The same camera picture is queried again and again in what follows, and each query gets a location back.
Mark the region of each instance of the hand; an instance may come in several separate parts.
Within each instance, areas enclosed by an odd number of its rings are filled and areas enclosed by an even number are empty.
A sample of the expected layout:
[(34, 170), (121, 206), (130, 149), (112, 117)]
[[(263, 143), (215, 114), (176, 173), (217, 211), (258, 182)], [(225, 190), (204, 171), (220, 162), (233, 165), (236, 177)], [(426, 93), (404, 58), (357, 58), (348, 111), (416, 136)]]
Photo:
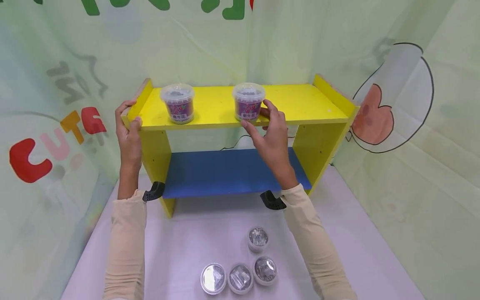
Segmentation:
[(128, 168), (133, 172), (139, 172), (142, 167), (142, 143), (139, 130), (142, 126), (142, 119), (136, 117), (130, 123), (128, 130), (121, 120), (121, 113), (128, 107), (134, 105), (136, 100), (124, 101), (115, 110), (115, 121), (117, 124), (117, 138), (120, 146), (120, 168)]
[(142, 167), (142, 142), (138, 131), (142, 126), (142, 119), (136, 117), (130, 123), (128, 130), (121, 120), (121, 113), (134, 105), (135, 100), (123, 102), (115, 110), (117, 138), (120, 146), (120, 180), (118, 199), (128, 199), (138, 189), (138, 175)]
[(291, 189), (298, 185), (295, 171), (288, 159), (288, 129), (285, 114), (278, 111), (269, 100), (264, 100), (267, 108), (261, 108), (260, 114), (270, 119), (265, 136), (261, 136), (255, 126), (243, 120), (242, 126), (252, 137), (253, 145), (257, 148), (260, 157), (272, 170), (274, 176), (283, 190)]

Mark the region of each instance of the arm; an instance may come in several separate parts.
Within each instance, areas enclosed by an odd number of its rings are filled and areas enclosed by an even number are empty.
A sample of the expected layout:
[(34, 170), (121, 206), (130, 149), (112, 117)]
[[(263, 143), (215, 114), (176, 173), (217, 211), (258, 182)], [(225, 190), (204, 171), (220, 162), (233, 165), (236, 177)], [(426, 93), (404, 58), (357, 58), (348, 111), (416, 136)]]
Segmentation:
[(103, 300), (143, 300), (145, 274), (146, 203), (138, 190), (142, 146), (138, 131), (141, 120), (127, 130), (120, 114), (135, 101), (126, 101), (115, 111), (120, 145), (120, 179), (113, 202), (112, 232), (108, 250)]
[(313, 288), (324, 300), (356, 300), (335, 247), (288, 160), (285, 114), (270, 101), (264, 103), (268, 109), (261, 108), (260, 113), (270, 119), (268, 128), (264, 128), (265, 137), (251, 123), (242, 121), (242, 126), (282, 188), (281, 199), (287, 206), (285, 219), (310, 273)]
[(313, 288), (325, 300), (356, 300), (335, 247), (328, 237), (301, 184), (283, 190), (281, 199), (288, 228), (297, 242), (312, 279)]

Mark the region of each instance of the beige sleeve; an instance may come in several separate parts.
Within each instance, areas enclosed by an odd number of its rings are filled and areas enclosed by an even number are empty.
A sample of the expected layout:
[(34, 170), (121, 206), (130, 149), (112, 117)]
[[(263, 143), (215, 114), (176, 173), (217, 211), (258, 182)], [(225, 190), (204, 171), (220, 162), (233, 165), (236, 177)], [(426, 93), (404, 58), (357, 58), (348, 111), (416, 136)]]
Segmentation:
[(143, 300), (145, 274), (146, 203), (143, 191), (113, 201), (103, 300)]
[(357, 300), (340, 258), (303, 186), (282, 191), (287, 225), (297, 242), (312, 279), (324, 300)]

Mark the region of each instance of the plastic container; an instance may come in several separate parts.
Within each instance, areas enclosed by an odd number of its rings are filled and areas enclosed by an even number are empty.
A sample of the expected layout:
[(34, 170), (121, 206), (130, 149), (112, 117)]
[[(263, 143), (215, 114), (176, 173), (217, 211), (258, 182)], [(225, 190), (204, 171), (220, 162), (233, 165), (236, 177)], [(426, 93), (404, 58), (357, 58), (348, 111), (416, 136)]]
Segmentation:
[(209, 295), (220, 294), (227, 285), (225, 269), (221, 264), (208, 264), (200, 274), (200, 284)]
[(255, 281), (261, 286), (271, 286), (278, 278), (276, 264), (267, 256), (259, 257), (253, 263), (252, 273)]
[(171, 84), (160, 90), (160, 99), (167, 105), (173, 123), (186, 124), (193, 120), (194, 95), (193, 88), (188, 84)]
[(243, 83), (233, 88), (235, 116), (237, 120), (255, 122), (260, 115), (260, 106), (265, 100), (265, 89), (259, 84)]
[(238, 295), (248, 293), (253, 287), (253, 274), (246, 264), (233, 265), (227, 279), (230, 289)]
[(248, 248), (255, 253), (261, 253), (268, 245), (268, 234), (261, 227), (250, 229), (247, 236)]

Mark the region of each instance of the purple label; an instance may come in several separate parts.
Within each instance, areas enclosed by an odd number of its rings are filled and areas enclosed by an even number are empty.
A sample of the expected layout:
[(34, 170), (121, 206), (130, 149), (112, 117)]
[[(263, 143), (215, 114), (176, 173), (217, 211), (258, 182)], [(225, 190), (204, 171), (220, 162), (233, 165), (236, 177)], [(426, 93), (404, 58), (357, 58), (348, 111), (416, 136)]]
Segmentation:
[(167, 104), (168, 113), (174, 122), (188, 122), (193, 115), (193, 101), (182, 104)]
[(240, 120), (256, 120), (260, 114), (261, 102), (243, 103), (235, 101), (235, 113)]

